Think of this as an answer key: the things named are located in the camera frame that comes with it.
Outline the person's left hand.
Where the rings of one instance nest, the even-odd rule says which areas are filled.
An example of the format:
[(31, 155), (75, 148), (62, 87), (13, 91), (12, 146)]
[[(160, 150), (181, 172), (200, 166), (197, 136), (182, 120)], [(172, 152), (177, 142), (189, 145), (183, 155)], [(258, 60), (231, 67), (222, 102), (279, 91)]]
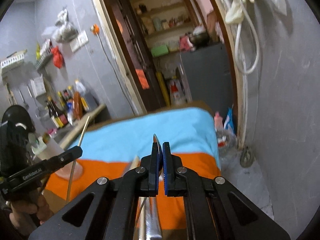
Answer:
[(31, 215), (35, 215), (40, 224), (54, 215), (43, 194), (36, 193), (36, 197), (36, 203), (27, 200), (17, 200), (10, 203), (12, 209), (9, 215), (10, 221), (23, 236), (29, 236), (36, 229)]

